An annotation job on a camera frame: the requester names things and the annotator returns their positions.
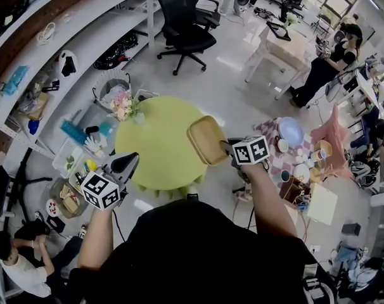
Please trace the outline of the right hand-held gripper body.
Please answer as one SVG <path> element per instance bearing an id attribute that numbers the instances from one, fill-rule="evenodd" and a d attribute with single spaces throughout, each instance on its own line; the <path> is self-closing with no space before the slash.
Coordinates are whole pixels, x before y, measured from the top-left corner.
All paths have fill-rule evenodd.
<path id="1" fill-rule="evenodd" d="M 250 179 L 241 170 L 242 165 L 256 165 L 261 163 L 266 172 L 269 171 L 270 151 L 265 136 L 248 136 L 245 138 L 232 138 L 227 142 L 233 147 L 231 165 L 238 171 L 238 175 L 245 181 Z"/>

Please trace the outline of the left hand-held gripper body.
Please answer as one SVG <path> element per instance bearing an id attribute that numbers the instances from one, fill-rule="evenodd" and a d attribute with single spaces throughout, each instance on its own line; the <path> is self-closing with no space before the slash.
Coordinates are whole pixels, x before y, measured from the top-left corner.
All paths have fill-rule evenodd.
<path id="1" fill-rule="evenodd" d="M 126 196 L 126 184 L 134 175 L 138 163 L 137 152 L 109 157 L 95 172 L 90 172 L 80 185 L 84 199 L 99 210 L 112 209 Z"/>

